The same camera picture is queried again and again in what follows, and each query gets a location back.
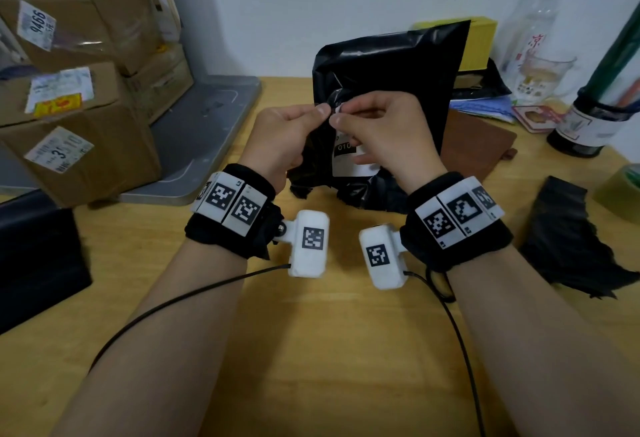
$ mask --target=packing tape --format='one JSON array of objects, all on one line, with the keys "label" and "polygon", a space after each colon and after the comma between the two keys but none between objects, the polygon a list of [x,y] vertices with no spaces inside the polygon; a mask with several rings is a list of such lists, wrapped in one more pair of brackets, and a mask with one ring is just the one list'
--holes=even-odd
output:
[{"label": "packing tape", "polygon": [[593,198],[614,215],[640,225],[640,164],[622,167]]}]

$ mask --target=black wire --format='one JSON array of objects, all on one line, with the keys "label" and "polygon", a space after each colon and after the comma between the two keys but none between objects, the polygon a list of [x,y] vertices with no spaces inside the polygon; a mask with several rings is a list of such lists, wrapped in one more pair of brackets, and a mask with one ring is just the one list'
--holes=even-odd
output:
[{"label": "black wire", "polygon": [[449,311],[449,308],[443,301],[443,297],[441,293],[439,293],[438,289],[436,289],[432,281],[428,281],[426,278],[420,277],[420,275],[410,271],[406,271],[404,275],[409,275],[411,277],[415,277],[416,279],[420,279],[421,282],[423,282],[427,287],[429,287],[437,297],[440,304],[442,304],[442,307],[444,311],[447,313],[447,316],[449,316],[449,320],[451,321],[451,324],[453,325],[453,329],[456,332],[456,336],[458,337],[458,342],[460,343],[460,349],[462,350],[462,356],[464,357],[465,364],[467,366],[467,373],[469,374],[469,382],[471,383],[471,393],[473,393],[474,405],[476,406],[476,417],[478,420],[478,429],[480,430],[481,437],[486,437],[486,433],[484,432],[484,422],[482,419],[482,408],[480,407],[480,398],[478,397],[478,391],[476,388],[476,380],[474,378],[474,372],[471,369],[471,362],[469,361],[469,355],[467,353],[465,342],[462,339],[462,334],[460,334],[460,330],[458,328],[458,325],[456,324],[455,319],[453,319],[453,315],[451,314],[451,311]]},{"label": "black wire", "polygon": [[249,277],[253,277],[254,275],[260,275],[260,274],[263,274],[265,272],[271,272],[273,270],[290,269],[290,268],[291,268],[291,264],[290,263],[284,263],[283,265],[276,265],[275,267],[268,267],[267,269],[258,270],[258,271],[255,271],[255,272],[251,272],[249,274],[243,274],[243,275],[238,275],[237,277],[231,277],[231,279],[220,280],[220,282],[215,282],[213,284],[209,284],[209,285],[205,285],[204,287],[197,288],[197,289],[192,290],[190,292],[187,292],[187,293],[185,293],[185,294],[183,294],[181,296],[169,299],[167,302],[163,302],[162,304],[157,305],[153,309],[149,309],[147,312],[144,312],[144,313],[140,314],[137,318],[135,318],[131,322],[127,323],[121,330],[119,330],[116,334],[114,334],[114,336],[110,340],[107,341],[107,344],[102,346],[102,349],[100,350],[100,352],[98,352],[98,355],[96,355],[95,359],[91,363],[91,368],[89,368],[89,371],[91,371],[93,369],[93,367],[98,362],[98,360],[100,360],[102,355],[105,352],[107,352],[107,350],[111,347],[111,345],[113,343],[115,343],[117,341],[117,339],[119,337],[121,337],[124,333],[126,333],[128,330],[130,330],[133,326],[135,326],[140,321],[148,318],[151,314],[155,314],[156,312],[160,311],[161,309],[164,309],[165,307],[168,307],[168,306],[170,306],[172,304],[175,304],[176,302],[183,301],[185,299],[188,299],[189,297],[196,296],[196,295],[201,294],[203,292],[206,292],[208,290],[212,290],[214,288],[218,288],[218,287],[221,287],[223,285],[226,285],[226,284],[229,284],[229,283],[232,283],[232,282],[237,282],[238,280],[242,280],[242,279],[246,279],[246,278],[249,278]]}]

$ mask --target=gray metal tray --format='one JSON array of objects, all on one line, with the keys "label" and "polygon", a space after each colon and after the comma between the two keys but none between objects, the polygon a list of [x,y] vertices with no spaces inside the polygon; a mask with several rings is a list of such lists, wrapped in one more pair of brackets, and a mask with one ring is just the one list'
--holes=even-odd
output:
[{"label": "gray metal tray", "polygon": [[[257,77],[208,76],[151,126],[163,176],[124,192],[117,200],[152,205],[187,205],[217,168],[260,94]],[[37,189],[28,172],[0,148],[0,194]]]}]

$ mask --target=bottle label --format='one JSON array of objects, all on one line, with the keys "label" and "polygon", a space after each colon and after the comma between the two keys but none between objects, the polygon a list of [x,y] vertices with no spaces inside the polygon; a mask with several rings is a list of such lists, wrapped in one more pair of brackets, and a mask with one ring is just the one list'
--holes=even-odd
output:
[{"label": "bottle label", "polygon": [[587,147],[606,146],[628,121],[613,122],[582,113],[573,105],[556,127],[565,139]]}]

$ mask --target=wooden desk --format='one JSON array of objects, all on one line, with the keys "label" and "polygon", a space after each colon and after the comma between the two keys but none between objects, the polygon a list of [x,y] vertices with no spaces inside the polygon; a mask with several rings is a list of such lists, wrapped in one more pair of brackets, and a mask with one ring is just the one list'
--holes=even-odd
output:
[{"label": "wooden desk", "polygon": [[[238,159],[256,111],[311,101],[309,79],[265,78],[264,92],[227,161]],[[518,133],[519,153],[501,162],[484,185],[517,233],[547,175],[591,189],[623,164],[611,149],[592,160],[571,158],[546,145],[543,135],[509,128]],[[386,292],[369,280],[358,232],[385,222],[400,226],[404,217],[345,206],[328,188],[315,189],[306,201],[285,190],[277,203],[288,219],[302,208],[329,214],[327,272],[316,280],[275,272],[245,282],[202,435],[477,435],[460,348],[434,296],[415,280]],[[640,228],[592,201],[588,211],[619,263],[639,270]],[[94,355],[180,245],[189,215],[188,207],[76,209],[93,285],[0,336],[0,436],[48,433]],[[272,246],[270,252],[272,262],[252,260],[250,270],[288,260],[288,245]],[[420,270],[420,264],[412,260],[410,268]],[[640,365],[640,285],[617,291],[617,301],[559,291]],[[457,307],[452,311],[463,326]],[[514,435],[462,330],[488,433]]]}]

